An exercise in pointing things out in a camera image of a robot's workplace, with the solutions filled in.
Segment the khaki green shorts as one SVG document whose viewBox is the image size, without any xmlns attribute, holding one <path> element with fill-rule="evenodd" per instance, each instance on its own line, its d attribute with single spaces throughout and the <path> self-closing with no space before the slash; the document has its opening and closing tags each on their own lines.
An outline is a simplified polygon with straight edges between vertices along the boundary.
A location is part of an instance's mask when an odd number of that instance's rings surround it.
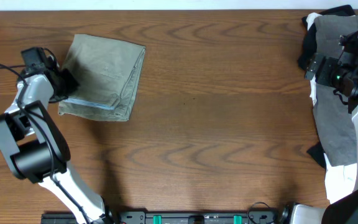
<svg viewBox="0 0 358 224">
<path fill-rule="evenodd" d="M 75 35 L 63 68 L 79 86 L 59 102 L 58 113 L 94 121 L 128 121 L 145 50 L 143 45 L 122 40 Z"/>
</svg>

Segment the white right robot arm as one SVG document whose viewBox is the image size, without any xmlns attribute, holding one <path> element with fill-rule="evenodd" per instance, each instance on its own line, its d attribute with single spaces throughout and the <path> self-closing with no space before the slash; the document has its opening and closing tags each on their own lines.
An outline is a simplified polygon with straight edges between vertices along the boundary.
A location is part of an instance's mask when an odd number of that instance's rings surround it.
<svg viewBox="0 0 358 224">
<path fill-rule="evenodd" d="M 348 98 L 348 111 L 357 139 L 357 175 L 351 194 L 329 205 L 327 208 L 315 208 L 295 205 L 283 219 L 284 223 L 358 223 L 358 54 L 351 57 L 349 63 L 316 54 L 305 77 L 316 75 L 316 81 L 333 87 Z"/>
</svg>

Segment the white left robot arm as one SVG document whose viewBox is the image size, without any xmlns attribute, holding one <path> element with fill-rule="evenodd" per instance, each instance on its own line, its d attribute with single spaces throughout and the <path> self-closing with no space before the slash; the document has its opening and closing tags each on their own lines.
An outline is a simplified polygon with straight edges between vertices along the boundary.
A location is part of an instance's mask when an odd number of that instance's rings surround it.
<svg viewBox="0 0 358 224">
<path fill-rule="evenodd" d="M 68 144 L 47 112 L 73 83 L 69 73 L 26 66 L 17 76 L 14 101 L 0 114 L 0 150 L 10 171 L 51 191 L 77 223 L 119 223 L 71 164 Z"/>
</svg>

